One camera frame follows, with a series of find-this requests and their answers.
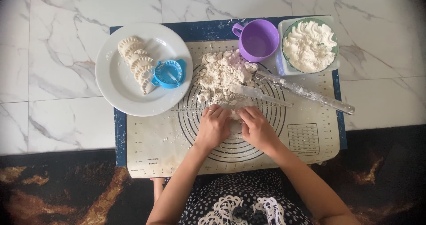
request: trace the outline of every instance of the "green bowl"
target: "green bowl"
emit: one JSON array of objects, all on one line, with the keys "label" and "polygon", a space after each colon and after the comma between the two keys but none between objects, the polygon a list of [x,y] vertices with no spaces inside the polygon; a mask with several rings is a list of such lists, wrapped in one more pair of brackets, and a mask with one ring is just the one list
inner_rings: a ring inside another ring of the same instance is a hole
[{"label": "green bowl", "polygon": [[333,32],[333,37],[332,37],[331,39],[332,39],[334,42],[336,42],[336,43],[337,43],[337,45],[336,45],[336,46],[334,46],[333,48],[331,48],[331,51],[334,53],[334,59],[333,59],[333,62],[332,62],[331,64],[329,64],[329,65],[328,65],[325,69],[323,69],[323,70],[321,70],[321,71],[318,71],[318,72],[314,72],[314,73],[304,72],[304,71],[301,71],[301,70],[299,70],[299,69],[296,69],[296,68],[295,68],[295,67],[294,67],[294,66],[290,63],[290,58],[288,58],[288,57],[287,57],[287,55],[285,54],[285,52],[282,50],[282,48],[284,47],[284,38],[287,38],[288,34],[292,31],[293,27],[297,27],[297,26],[298,26],[300,23],[302,23],[302,22],[310,22],[310,21],[317,22],[319,26],[322,26],[323,24],[326,24],[326,25],[327,25],[327,23],[325,23],[324,21],[319,20],[319,19],[315,19],[315,18],[304,18],[304,19],[298,20],[298,21],[294,22],[291,26],[289,26],[289,27],[287,28],[287,30],[286,30],[286,31],[285,31],[285,33],[284,33],[284,36],[282,37],[282,41],[281,41],[281,53],[284,55],[284,58],[285,58],[285,60],[287,61],[287,63],[288,63],[288,64],[290,64],[290,66],[291,66],[291,67],[293,67],[295,70],[297,70],[297,71],[299,71],[299,72],[302,72],[302,73],[305,73],[305,74],[315,74],[315,73],[319,73],[319,72],[322,72],[322,71],[324,71],[324,70],[328,69],[328,67],[330,67],[330,65],[332,65],[332,64],[333,64],[333,62],[336,60],[336,58],[337,58],[337,54],[339,53],[339,43],[337,42],[336,33],[333,31],[333,29],[331,28],[331,26],[327,25],[328,27],[330,27],[331,31]]}]

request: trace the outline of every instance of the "white plate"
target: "white plate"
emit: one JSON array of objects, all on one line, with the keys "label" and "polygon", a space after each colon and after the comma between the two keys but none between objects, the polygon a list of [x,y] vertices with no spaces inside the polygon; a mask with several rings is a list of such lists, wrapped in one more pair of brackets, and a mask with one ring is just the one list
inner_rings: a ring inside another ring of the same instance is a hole
[{"label": "white plate", "polygon": [[[146,43],[145,50],[154,60],[184,59],[186,77],[176,89],[156,87],[143,96],[130,67],[117,51],[120,40],[136,36]],[[193,64],[185,42],[171,29],[160,24],[142,22],[119,28],[106,40],[96,58],[96,81],[106,100],[118,110],[134,116],[154,116],[175,106],[188,91]]]}]

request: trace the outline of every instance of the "purple cup handle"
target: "purple cup handle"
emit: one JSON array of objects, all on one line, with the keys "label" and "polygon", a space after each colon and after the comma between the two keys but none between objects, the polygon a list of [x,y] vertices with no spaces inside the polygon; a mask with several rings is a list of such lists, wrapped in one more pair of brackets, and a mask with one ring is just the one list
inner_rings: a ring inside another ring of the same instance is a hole
[{"label": "purple cup handle", "polygon": [[244,27],[241,26],[240,24],[235,24],[234,26],[232,26],[232,33],[234,33],[234,35],[240,37],[243,28]]}]

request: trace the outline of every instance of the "polka dot dress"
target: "polka dot dress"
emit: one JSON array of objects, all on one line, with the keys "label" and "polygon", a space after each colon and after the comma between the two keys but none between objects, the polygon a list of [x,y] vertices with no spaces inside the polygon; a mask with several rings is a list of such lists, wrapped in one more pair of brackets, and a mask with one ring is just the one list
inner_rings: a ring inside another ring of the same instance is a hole
[{"label": "polka dot dress", "polygon": [[233,214],[248,224],[268,223],[266,215],[259,214],[260,211],[256,214],[253,212],[258,198],[274,198],[283,208],[285,224],[312,224],[298,207],[284,198],[280,175],[269,169],[226,174],[205,183],[196,179],[179,224],[198,224],[200,218],[213,211],[213,206],[220,198],[228,195],[242,200],[242,206],[236,207]]}]

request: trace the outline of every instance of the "purple cup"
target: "purple cup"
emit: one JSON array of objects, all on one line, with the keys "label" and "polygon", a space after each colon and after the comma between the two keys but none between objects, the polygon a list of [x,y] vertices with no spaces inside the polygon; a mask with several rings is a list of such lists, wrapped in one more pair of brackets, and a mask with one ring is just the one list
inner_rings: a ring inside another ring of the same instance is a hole
[{"label": "purple cup", "polygon": [[245,27],[235,24],[232,32],[239,37],[238,49],[250,62],[260,62],[273,54],[280,43],[277,28],[266,20],[253,20]]}]

